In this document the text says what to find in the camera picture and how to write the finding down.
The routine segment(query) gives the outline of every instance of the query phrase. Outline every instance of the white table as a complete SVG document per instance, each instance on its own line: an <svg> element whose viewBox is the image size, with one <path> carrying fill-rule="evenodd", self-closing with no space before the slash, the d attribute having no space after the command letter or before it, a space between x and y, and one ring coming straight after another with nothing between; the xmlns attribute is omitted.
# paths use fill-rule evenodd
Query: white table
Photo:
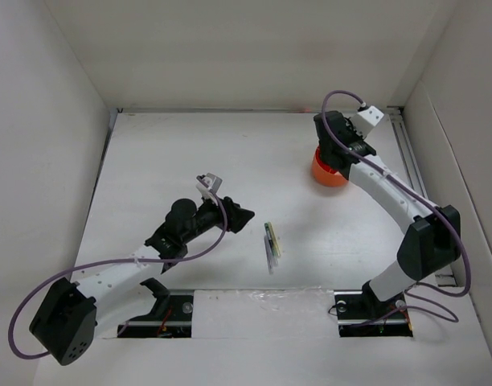
<svg viewBox="0 0 492 386"><path fill-rule="evenodd" d="M388 117L369 143L407 179ZM461 322L412 313L413 339L338 337L326 313L329 290L360 288L394 261L402 235L359 188L313 181L316 145L311 114L121 114L77 264L129 255L176 199L199 199L195 176L207 172L223 178L221 195L256 216L207 257L162 275L168 288L202 290L195 295L193 339L97 339L67 368L42 359L35 385L492 385L492 360L469 298L426 292ZM265 221L283 250L272 276ZM218 235L201 236L190 253Z"/></svg>

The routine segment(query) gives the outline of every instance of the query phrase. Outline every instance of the orange cup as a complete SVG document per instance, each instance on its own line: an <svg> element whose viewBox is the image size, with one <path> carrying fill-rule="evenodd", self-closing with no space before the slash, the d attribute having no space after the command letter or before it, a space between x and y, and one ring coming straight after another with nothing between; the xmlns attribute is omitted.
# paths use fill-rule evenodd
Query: orange cup
<svg viewBox="0 0 492 386"><path fill-rule="evenodd" d="M319 158L320 150L319 146L314 153L314 160L312 161L312 175L321 185L326 187L341 187L348 182L338 171L332 169L326 165Z"/></svg>

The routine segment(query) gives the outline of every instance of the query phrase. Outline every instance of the red wire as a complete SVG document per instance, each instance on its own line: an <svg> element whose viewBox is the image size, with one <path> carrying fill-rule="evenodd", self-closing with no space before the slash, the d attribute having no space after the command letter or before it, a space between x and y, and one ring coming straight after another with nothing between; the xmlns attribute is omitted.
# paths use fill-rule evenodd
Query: red wire
<svg viewBox="0 0 492 386"><path fill-rule="evenodd" d="M169 307L169 310L167 311L166 316L164 317L164 320L162 320L162 324L157 330L157 337L162 333L162 329L164 328L164 325L166 324L166 320L170 317L171 312L173 312L173 308Z"/></svg>

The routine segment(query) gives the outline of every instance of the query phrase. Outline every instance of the purple hose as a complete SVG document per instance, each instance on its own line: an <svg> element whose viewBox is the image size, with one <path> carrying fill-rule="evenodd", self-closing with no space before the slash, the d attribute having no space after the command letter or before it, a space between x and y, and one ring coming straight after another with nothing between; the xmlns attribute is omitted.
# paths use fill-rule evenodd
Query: purple hose
<svg viewBox="0 0 492 386"><path fill-rule="evenodd" d="M384 175L385 170L383 170L380 166L376 165L374 162L370 161L369 159L364 158L362 155L359 155L359 154L355 153L354 151L350 150L341 141L339 141L339 139L332 132L330 126L328 125L328 122L326 121L326 105L328 104L328 100L333 95L336 95L336 94L349 95L350 97L355 98L361 105L365 105L365 102L363 101L363 99L360 96L358 96L358 95L356 95L350 91L334 90L334 91L331 91L328 94L326 94L325 99L323 100L323 103L321 106L321 117L323 120L323 125L325 126L325 129L326 129L326 132L330 135L332 140L341 149L343 149L345 152L347 152L348 154L357 158L360 162L366 163L367 165L369 165L370 167L375 169L381 175ZM405 193L407 193L408 195L413 197L416 201L423 204L427 209L429 209L443 223L443 225L448 229L448 232L452 235L452 238L455 241L455 244L457 245L457 247L461 251L462 261L464 262L464 267L465 267L465 287L461 292L451 293L449 291L444 291L443 289L438 288L438 287L431 285L429 283L417 282L416 285L422 285L424 287L431 288L432 290L435 290L440 294L444 294L444 295L450 296L452 298L461 298L461 297L467 295L469 293L469 290L471 289L471 266L469 264L468 253L465 250L464 244L462 243L462 240L461 240L460 236L457 234L457 231L455 230L455 228L452 226L452 224L449 223L449 221L433 205L429 204L425 199L423 199L415 191L413 191L413 190L409 189L408 187L406 187L405 185L403 185L400 181L395 179L392 175L387 175L386 178L394 186L398 187L400 190L404 191ZM404 310L418 310L418 311L426 312L428 314L432 314L434 316L437 316L438 318L442 318L442 319L447 320L449 322L455 322L455 323L458 322L458 317L451 310L449 310L445 306L439 304L438 302L435 302L435 301L427 299L427 298L422 298L421 296L410 294L408 292L408 289L406 289L404 292L410 298L415 298L415 299L421 300L423 302L431 303L434 306L437 306L437 307L441 308L442 310L445 310L446 312L448 312L452 316L452 318L448 318L444 315L438 314L438 313L433 312L431 310L427 310L426 308L423 308L423 307L403 306L403 307L396 308L396 309L392 310L391 312L388 312L387 314L385 314L384 316L381 316L380 318L368 320L366 322L355 324L354 326L356 326L356 327L369 326L372 323L375 323L375 322L378 322L378 321L383 320L385 318L388 318L389 316L395 314L396 312L400 312L400 311L404 311Z"/></svg>
<svg viewBox="0 0 492 386"><path fill-rule="evenodd" d="M208 188L208 185L200 178L198 177L198 181L200 181L205 187ZM184 257L183 259L132 259L132 258L126 258L126 259L112 259L112 260L103 260L103 261L97 261L95 263L88 263L84 265L78 265L77 267L65 269L62 272L58 272L56 275L53 275L52 277L48 278L47 280L43 281L41 284L37 285L24 299L23 301L19 304L18 308L15 310L14 314L12 315L12 318L10 319L10 323L8 326L8 344L10 346L10 349L12 352L19 358L21 359L39 359L43 358L46 355L49 355L49 352L42 352L40 354L33 354L33 355L28 355L20 351L16 344L15 344L15 339L14 339L14 329L15 329L15 323L18 320L18 316L21 314L23 311L23 308L25 305L44 287L47 285L51 284L53 281L56 281L62 277L67 276L69 273L73 273L76 271L81 271L82 269L89 269L89 268L94 268L94 267L99 267L101 265L110 265L110 264L123 264L123 263L135 263L136 261L139 261L141 263L181 263L184 261L192 261L195 259L200 258L201 256L204 256L208 254L212 249L217 247L217 245L221 242L221 240L224 237L224 234L227 231L228 228L228 217L227 217L227 212L224 209L223 204L219 200L218 196L211 190L209 192L212 194L214 197L215 201L217 202L219 209L221 210L221 213L223 214L223 231L219 235L218 239L212 244L210 247L205 249L204 251L200 253L196 253L194 256L190 257Z"/></svg>

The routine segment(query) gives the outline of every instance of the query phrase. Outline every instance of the purple cable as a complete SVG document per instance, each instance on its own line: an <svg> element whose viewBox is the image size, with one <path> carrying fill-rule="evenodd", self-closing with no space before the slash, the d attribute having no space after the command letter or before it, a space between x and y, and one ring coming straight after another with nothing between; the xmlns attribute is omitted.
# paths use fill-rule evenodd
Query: purple cable
<svg viewBox="0 0 492 386"><path fill-rule="evenodd" d="M208 185L200 178L198 177L198 181L202 183L206 188L208 188ZM51 276L47 280L43 281L41 284L37 285L24 299L23 301L19 304L18 308L15 310L14 314L12 315L12 318L10 319L10 323L8 326L8 344L10 346L10 349L12 352L19 358L21 359L39 359L43 358L46 355L49 355L49 352L41 352L40 354L33 354L33 355L28 355L20 351L16 344L15 344L15 339L14 339L14 329L15 329L15 323L18 320L18 316L21 314L23 311L23 308L25 305L44 287L46 287L48 284L51 284L53 281L58 280L62 277L67 276L69 273L73 273L76 271L81 271L82 269L89 269L89 268L94 268L94 267L99 267L101 265L110 265L110 264L124 264L124 263L135 263L137 261L141 263L181 263L184 261L192 261L195 259L200 258L201 256L204 256L208 254L212 249L217 247L217 245L221 242L221 240L224 237L224 234L227 231L228 228L228 217L227 217L227 212L224 209L223 204L219 200L218 196L216 193L214 193L212 190L209 190L211 195L214 197L215 201L217 202L219 209L221 210L221 213L223 214L223 231L219 235L218 239L212 244L210 247L205 249L204 251L200 253L196 253L194 256L190 257L184 257L183 259L133 259L133 258L126 258L126 259L111 259L111 260L103 260L103 261L97 261L95 263L88 263L84 265L79 265L77 267L72 267L69 269L65 269L64 271L58 272L57 274Z"/></svg>
<svg viewBox="0 0 492 386"><path fill-rule="evenodd" d="M336 95L336 94L349 95L350 97L355 98L361 105L365 105L366 104L364 102L364 100L360 96L358 96L355 93L350 92L350 91L346 91L346 90L334 90L334 91L331 91L328 94L326 94L325 99L323 100L323 103L322 103L322 106L321 106L321 116L322 116L323 125L325 126L326 132L330 135L330 137L332 138L332 140L342 150L344 150L345 152L347 152L349 155L352 155L353 157L357 158L360 162L366 163L367 165L369 165L371 168L375 169L381 175L384 175L385 170L383 170L380 166L376 165L374 162L370 161L369 159L364 158L362 155L359 155L359 154L355 153L354 151L350 150L346 145L344 145L341 141L339 141L339 139L332 132L330 126L328 125L328 122L326 121L326 105L328 104L328 100L333 95ZM461 297L467 295L469 293L469 290L471 289L471 266L469 264L468 253L465 250L464 244L462 243L462 240L461 240L460 236L457 234L457 231L455 230L455 228L452 226L452 224L449 223L449 221L433 205L431 205L430 203L428 203L425 199L423 199L416 192L414 192L413 190L411 190L408 187L406 187L405 185L403 185L400 181L398 181L397 179L395 179L392 175L387 175L386 178L394 186L398 187L400 190L404 191L406 194L410 195L416 201L418 201L419 203L421 203L422 205L424 205L427 209L429 209L443 223L443 225L448 229L449 233L452 235L453 240L455 241L455 244L457 245L457 247L461 251L462 261L464 262L464 267L465 267L465 287L464 287L464 289L461 292L459 292L459 293L451 293L449 291L444 291L443 289L438 288L438 287L436 287L434 285L431 285L429 283L417 282L416 285L422 285L424 287L431 288L432 290L435 290L435 291L437 291L440 294L443 294L443 295L446 295L446 296L450 296L452 298L461 298ZM437 302L435 302L433 300L430 300L430 299L427 299L427 298L422 298L421 296L409 294L408 293L408 289L405 290L405 293L409 297L411 297L411 298L419 299L419 300L422 300L424 302L431 303L434 306L440 307L442 310L445 310L450 315L452 315L453 318L445 317L444 315L440 315L440 314L435 313L435 312L433 312L431 310L427 310L425 308L418 307L418 306L404 306L404 307L396 308L396 309L392 310L391 312L385 314L384 316L382 316L380 318L377 318L377 319L374 319L374 320L368 320L366 322L359 323L359 324L357 324L355 326L358 326L358 327L368 326L368 325L371 325L374 322L378 322L379 320L383 320L385 318L388 318L389 316L395 314L396 312L400 312L400 311L403 311L403 310L419 310L419 311L427 312L429 314L432 314L434 316L437 316L438 318L443 318L444 320L447 320L449 322L458 322L458 317L451 310L448 310L443 305L441 305L441 304L439 304L439 303L437 303Z"/></svg>

